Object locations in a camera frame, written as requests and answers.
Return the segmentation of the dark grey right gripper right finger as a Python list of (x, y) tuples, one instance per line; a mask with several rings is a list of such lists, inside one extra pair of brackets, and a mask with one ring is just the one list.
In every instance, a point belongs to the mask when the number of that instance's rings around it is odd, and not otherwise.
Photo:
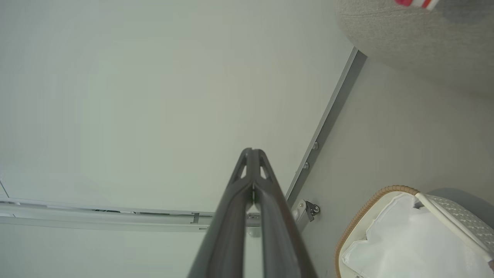
[(261, 212), (265, 278), (316, 278), (307, 248), (266, 153), (254, 150), (254, 201)]

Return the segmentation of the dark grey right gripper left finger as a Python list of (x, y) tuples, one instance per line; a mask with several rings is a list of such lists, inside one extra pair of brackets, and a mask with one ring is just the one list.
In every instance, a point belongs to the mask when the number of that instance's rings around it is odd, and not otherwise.
[(244, 276), (246, 211), (252, 204), (249, 162), (253, 151), (246, 148), (240, 154), (189, 271), (189, 278)]

